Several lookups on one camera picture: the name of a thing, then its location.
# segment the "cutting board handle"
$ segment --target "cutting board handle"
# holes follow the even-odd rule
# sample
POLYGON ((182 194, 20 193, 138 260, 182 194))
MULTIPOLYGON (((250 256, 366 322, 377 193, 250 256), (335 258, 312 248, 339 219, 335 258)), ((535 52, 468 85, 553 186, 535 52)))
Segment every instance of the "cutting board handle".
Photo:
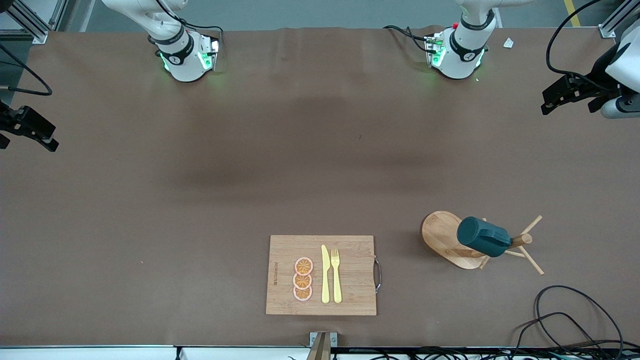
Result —
POLYGON ((373 255, 373 273, 376 273, 376 265, 378 266, 378 285, 376 285, 376 294, 378 293, 378 291, 380 290, 380 286, 382 286, 382 266, 380 265, 380 262, 378 261, 378 257, 373 255))

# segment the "wooden cutting board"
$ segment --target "wooden cutting board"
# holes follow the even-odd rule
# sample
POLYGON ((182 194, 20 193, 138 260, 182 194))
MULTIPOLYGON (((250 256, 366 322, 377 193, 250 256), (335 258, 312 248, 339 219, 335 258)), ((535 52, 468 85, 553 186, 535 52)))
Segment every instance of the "wooden cutting board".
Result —
POLYGON ((271 235, 267 314, 272 315, 375 315, 373 236, 271 235), (331 301, 322 303, 323 264, 321 246, 340 252, 342 302, 333 301, 333 268, 328 272, 331 301), (293 296, 296 260, 313 261, 312 295, 307 301, 293 296))

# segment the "brown paper tablecloth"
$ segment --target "brown paper tablecloth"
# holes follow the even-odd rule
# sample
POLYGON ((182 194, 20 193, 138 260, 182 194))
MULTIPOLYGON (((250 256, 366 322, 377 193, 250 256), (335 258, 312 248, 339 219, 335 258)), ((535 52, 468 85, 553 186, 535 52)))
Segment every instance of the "brown paper tablecloth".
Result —
MULTIPOLYGON (((498 29, 453 81, 387 30, 225 33, 221 71, 186 84, 141 33, 52 33, 29 65, 54 95, 13 107, 46 116, 60 148, 12 137, 0 152, 0 343, 295 345, 327 330, 349 346, 514 345, 556 283, 638 340, 640 122, 585 102, 542 116, 551 34, 498 29), (547 274, 510 256, 452 266, 420 236, 436 210, 512 233, 543 215, 528 249, 547 274), (374 235, 378 316, 265 315, 271 234, 374 235)), ((554 64, 587 72, 611 45, 567 29, 554 64)), ((542 311, 615 337, 564 295, 542 311)), ((535 330, 524 344, 550 345, 535 330)))

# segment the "orange slice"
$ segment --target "orange slice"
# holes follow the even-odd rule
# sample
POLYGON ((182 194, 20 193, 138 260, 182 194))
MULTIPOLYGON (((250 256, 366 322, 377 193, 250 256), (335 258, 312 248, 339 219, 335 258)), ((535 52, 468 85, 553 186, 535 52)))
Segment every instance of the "orange slice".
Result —
POLYGON ((294 269, 296 269, 298 275, 309 275, 311 274, 311 270, 314 269, 314 263, 309 258, 299 258, 296 260, 294 269))
POLYGON ((300 301, 307 301, 308 299, 311 299, 311 294, 313 294, 311 287, 304 290, 293 288, 293 297, 300 301))
POLYGON ((309 286, 311 286, 311 275, 300 275, 300 274, 294 274, 293 275, 293 286, 296 287, 296 289, 299 290, 306 290, 309 289, 309 286))

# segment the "wooden mug stand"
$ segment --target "wooden mug stand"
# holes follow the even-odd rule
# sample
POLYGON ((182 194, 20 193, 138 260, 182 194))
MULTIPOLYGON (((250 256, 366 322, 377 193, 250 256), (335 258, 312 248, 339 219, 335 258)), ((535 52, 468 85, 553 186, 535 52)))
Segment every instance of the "wooden mug stand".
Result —
MULTIPOLYGON (((524 245, 530 244, 533 241, 533 238, 529 235, 529 231, 531 231, 541 219, 542 216, 538 216, 520 235, 513 238, 513 244, 509 249, 518 249, 520 252, 507 250, 504 253, 529 260, 536 271, 540 275, 544 275, 545 272, 542 271, 540 266, 538 266, 531 255, 524 249, 524 245)), ((457 233, 460 222, 462 222, 460 218, 448 211, 431 213, 422 223, 422 238, 427 246, 437 252, 438 255, 449 260, 452 264, 467 270, 482 269, 491 257, 466 247, 458 241, 457 233)))

